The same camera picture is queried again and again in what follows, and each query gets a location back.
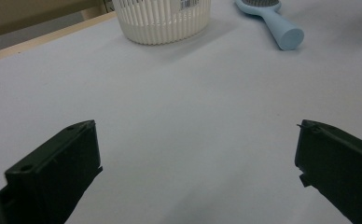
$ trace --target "table surface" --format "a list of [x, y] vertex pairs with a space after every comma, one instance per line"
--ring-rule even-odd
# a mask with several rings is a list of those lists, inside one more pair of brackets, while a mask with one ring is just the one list
[[287, 0], [305, 39], [213, 0], [193, 37], [126, 39], [116, 18], [0, 59], [4, 171], [95, 119], [104, 171], [67, 223], [349, 223], [294, 165], [303, 119], [362, 139], [362, 2]]

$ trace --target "wooden table edge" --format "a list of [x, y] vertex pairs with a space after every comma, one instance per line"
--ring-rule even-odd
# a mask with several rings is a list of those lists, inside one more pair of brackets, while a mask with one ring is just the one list
[[68, 26], [66, 28], [63, 28], [61, 30], [55, 31], [53, 33], [47, 34], [47, 35], [41, 35], [37, 38], [28, 40], [26, 42], [11, 46], [6, 49], [0, 49], [0, 59], [6, 58], [10, 55], [17, 54], [23, 51], [26, 51], [28, 49], [32, 49], [36, 46], [43, 45], [45, 43], [48, 43], [49, 41], [58, 39], [65, 35], [70, 35], [74, 32], [83, 30], [85, 28], [88, 28], [92, 25], [95, 25], [97, 23], [110, 20], [112, 18], [115, 18], [117, 15], [115, 12], [106, 13], [102, 16], [98, 16], [96, 18], [83, 21], [80, 23], [77, 23], [75, 25]]

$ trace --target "label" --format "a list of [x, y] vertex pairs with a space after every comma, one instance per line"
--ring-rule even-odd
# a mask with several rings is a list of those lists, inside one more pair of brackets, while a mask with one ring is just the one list
[[180, 0], [180, 11], [199, 4], [199, 0]]

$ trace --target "white tabletop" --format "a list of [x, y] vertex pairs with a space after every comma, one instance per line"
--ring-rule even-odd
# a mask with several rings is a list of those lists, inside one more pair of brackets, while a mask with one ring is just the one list
[[111, 19], [0, 60], [4, 171], [62, 128], [95, 119], [104, 171], [67, 223], [349, 223], [294, 165], [296, 124], [362, 138], [362, 2], [285, 0], [305, 39], [213, 0], [208, 27], [164, 46]]

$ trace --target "white basket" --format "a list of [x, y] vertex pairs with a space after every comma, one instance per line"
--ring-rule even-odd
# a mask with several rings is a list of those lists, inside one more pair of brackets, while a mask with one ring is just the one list
[[123, 34], [146, 45], [195, 35], [210, 18], [211, 0], [114, 0], [113, 3]]

